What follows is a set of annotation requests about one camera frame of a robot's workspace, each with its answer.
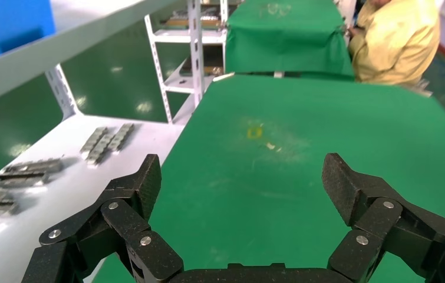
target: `metal screw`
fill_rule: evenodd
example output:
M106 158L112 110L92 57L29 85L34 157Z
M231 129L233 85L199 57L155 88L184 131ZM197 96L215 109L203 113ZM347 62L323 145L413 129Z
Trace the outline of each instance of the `metal screw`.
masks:
M145 236L141 239L141 246L147 246L151 242L151 237Z
M368 245L368 239L365 236L357 236L356 241L362 245Z
M49 233L49 238L54 239L57 238L61 234L61 230L56 229Z
M118 207L118 203L117 202L112 202L112 203L110 203L110 205L108 205L109 209L115 209L117 207Z
M384 206L386 208L394 208L394 204L392 202L384 202Z

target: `white shelf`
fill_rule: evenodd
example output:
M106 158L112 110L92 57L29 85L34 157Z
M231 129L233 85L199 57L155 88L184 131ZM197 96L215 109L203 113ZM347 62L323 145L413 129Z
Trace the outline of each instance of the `white shelf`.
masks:
M168 43L190 43L191 37L188 29L160 29L154 33L155 42ZM223 44L226 35L222 31L207 30L202 31L203 44Z
M0 55L0 96L176 0L51 0L56 34Z
M171 91L174 93L193 93L193 78L180 75L180 69L182 68L184 62L182 62L182 64L180 64L172 75L170 75L169 78L163 83L166 91ZM213 75L205 76L205 90L208 88L214 77L215 76Z
M191 115L195 112L195 95L191 94L187 97L184 104L179 108L177 114L173 118L173 122L175 125L186 125Z
M116 131L124 123L136 126L123 150L106 156L95 169L87 167L79 151L94 129L107 126ZM94 203L111 179L136 172L147 154L158 154L163 163L183 129L165 123L76 115L17 157L13 163L64 156L65 168L44 187L15 189L20 213L0 218L0 282L21 282L43 231Z

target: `green tabletop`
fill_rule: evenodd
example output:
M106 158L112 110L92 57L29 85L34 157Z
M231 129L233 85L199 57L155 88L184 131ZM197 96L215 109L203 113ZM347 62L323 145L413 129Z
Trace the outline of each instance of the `green tabletop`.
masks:
M318 72L353 77L332 1L247 0L228 20L227 72Z
M152 228L186 269L326 267L349 231L322 187L329 152L445 217L436 100L398 87L236 75L210 85L165 161ZM95 282L131 280L125 274L108 260ZM371 282L394 276L423 282L390 254Z

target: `blue bin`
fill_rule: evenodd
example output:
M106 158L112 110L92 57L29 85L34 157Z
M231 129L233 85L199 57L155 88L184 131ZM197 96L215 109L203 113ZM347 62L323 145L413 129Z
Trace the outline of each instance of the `blue bin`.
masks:
M0 0L0 54L54 32L50 0Z

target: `worker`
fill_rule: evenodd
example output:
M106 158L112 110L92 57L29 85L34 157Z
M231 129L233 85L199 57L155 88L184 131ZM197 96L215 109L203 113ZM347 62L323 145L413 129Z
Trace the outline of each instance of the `worker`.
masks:
M413 87L439 46L439 10L434 0L367 0L349 28L356 79Z

